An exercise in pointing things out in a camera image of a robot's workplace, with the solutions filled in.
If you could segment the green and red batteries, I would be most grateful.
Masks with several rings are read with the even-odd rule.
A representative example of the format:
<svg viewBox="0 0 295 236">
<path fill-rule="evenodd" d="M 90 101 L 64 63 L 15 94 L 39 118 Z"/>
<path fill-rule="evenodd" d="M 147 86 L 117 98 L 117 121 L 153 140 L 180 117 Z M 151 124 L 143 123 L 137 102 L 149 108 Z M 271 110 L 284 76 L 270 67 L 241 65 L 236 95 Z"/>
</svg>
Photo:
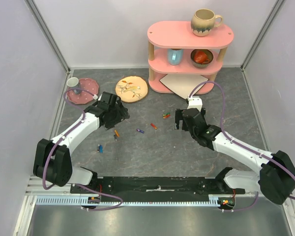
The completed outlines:
<svg viewBox="0 0 295 236">
<path fill-rule="evenodd" d="M 168 118 L 168 117 L 170 117 L 170 116 L 171 116 L 170 113 L 165 113 L 165 114 L 163 114 L 163 119 L 166 119 L 166 118 Z"/>
</svg>

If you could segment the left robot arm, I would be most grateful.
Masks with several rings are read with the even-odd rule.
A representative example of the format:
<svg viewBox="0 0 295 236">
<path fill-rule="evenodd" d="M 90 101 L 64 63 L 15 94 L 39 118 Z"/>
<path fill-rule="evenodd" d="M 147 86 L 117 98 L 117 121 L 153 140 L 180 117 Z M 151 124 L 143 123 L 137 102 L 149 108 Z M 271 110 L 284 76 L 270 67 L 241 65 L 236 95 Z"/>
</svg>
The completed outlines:
<svg viewBox="0 0 295 236">
<path fill-rule="evenodd" d="M 48 190 L 54 185 L 80 184 L 87 193 L 97 190 L 96 173 L 83 167 L 73 167 L 71 154 L 98 128 L 111 129 L 130 115 L 121 98 L 115 94 L 103 92 L 93 98 L 96 101 L 81 109 L 81 116 L 69 128 L 50 140 L 41 139 L 38 142 L 33 174 L 42 178 L 44 189 Z"/>
</svg>

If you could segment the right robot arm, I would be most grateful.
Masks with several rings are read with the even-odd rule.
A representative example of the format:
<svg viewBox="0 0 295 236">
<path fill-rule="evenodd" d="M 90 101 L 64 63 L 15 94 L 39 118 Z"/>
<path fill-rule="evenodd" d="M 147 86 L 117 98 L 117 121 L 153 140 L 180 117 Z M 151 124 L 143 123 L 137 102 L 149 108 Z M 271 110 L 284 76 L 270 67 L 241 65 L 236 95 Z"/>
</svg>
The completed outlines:
<svg viewBox="0 0 295 236">
<path fill-rule="evenodd" d="M 188 131 L 201 146 L 225 154 L 244 164 L 249 171 L 228 168 L 215 181 L 216 190 L 228 193 L 231 189 L 261 192 L 271 202 L 282 205 L 295 190 L 295 166 L 283 151 L 271 153 L 231 137 L 215 125 L 208 125 L 205 109 L 177 109 L 176 129 Z"/>
</svg>

